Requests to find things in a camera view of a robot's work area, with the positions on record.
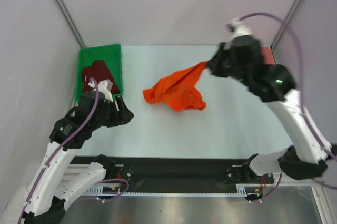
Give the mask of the orange t-shirt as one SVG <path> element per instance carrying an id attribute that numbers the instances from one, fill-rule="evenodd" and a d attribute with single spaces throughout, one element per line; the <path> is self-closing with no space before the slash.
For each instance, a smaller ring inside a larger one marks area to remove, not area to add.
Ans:
<path id="1" fill-rule="evenodd" d="M 175 112 L 204 110 L 206 102 L 203 101 L 195 85 L 206 69 L 206 62 L 201 61 L 192 67 L 161 78 L 150 89 L 143 90 L 145 101 L 151 105 L 165 103 Z"/>

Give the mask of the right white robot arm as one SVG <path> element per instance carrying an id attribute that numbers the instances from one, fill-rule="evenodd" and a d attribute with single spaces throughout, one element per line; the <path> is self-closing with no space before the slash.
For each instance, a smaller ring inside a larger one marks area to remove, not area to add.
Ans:
<path id="1" fill-rule="evenodd" d="M 317 140 L 307 109 L 300 105 L 300 90 L 289 70 L 265 62 L 261 43 L 253 35 L 221 42 L 207 68 L 217 77 L 233 78 L 247 87 L 276 116 L 292 145 L 270 154 L 254 154 L 244 164 L 243 177 L 256 182 L 268 173 L 284 173 L 294 180 L 316 179 L 328 169 L 336 144 Z"/>

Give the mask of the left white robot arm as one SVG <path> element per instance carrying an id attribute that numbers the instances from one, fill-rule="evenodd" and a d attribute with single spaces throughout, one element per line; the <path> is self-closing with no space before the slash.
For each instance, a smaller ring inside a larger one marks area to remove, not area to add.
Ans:
<path id="1" fill-rule="evenodd" d="M 129 182 L 121 177 L 115 162 L 103 154 L 67 184 L 59 183 L 95 130 L 125 125 L 133 117 L 121 96 L 109 98 L 102 91 L 82 95 L 78 106 L 55 123 L 37 174 L 28 188 L 19 189 L 12 197 L 1 223 L 60 223 L 68 208 L 98 183 L 115 182 L 117 194 L 125 193 L 121 187 L 129 187 Z"/>

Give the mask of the folded pink t-shirt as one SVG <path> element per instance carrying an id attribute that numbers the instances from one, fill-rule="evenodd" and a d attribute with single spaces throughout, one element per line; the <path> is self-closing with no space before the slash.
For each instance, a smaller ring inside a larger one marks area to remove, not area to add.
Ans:
<path id="1" fill-rule="evenodd" d="M 262 55 L 264 56 L 265 64 L 270 64 L 270 65 L 275 64 L 273 52 L 270 47 L 268 46 L 261 47 L 261 52 L 262 52 Z"/>

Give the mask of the dark red t-shirt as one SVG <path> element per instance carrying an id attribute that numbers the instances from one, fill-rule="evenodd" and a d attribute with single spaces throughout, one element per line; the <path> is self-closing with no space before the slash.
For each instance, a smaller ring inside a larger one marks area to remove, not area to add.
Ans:
<path id="1" fill-rule="evenodd" d="M 111 93 L 113 95 L 120 94 L 120 90 L 104 61 L 94 60 L 91 66 L 84 67 L 82 70 L 82 80 L 84 82 L 82 89 L 83 93 L 88 92 L 94 88 L 89 86 L 90 78 L 94 78 L 97 83 L 100 81 L 109 80 L 112 83 Z"/>

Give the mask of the green plastic bin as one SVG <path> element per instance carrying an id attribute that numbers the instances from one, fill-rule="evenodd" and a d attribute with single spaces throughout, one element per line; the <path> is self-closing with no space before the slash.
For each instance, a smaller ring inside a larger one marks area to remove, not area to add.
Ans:
<path id="1" fill-rule="evenodd" d="M 91 66 L 95 60 L 104 61 L 109 69 L 120 93 L 113 96 L 123 95 L 123 71 L 122 71 L 122 48 L 120 44 L 103 45 L 82 48 L 78 52 L 78 63 L 76 72 L 76 85 L 74 101 L 78 102 L 83 94 L 84 81 L 82 71 Z"/>

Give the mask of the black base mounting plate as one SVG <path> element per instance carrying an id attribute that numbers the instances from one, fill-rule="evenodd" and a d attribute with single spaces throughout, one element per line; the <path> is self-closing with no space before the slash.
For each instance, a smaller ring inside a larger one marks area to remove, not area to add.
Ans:
<path id="1" fill-rule="evenodd" d="M 238 184 L 258 187 L 273 184 L 271 174 L 262 177 L 245 169 L 244 159 L 173 159 L 75 157 L 72 164 L 97 161 L 107 168 L 108 178 L 129 182 L 128 193 L 234 193 Z"/>

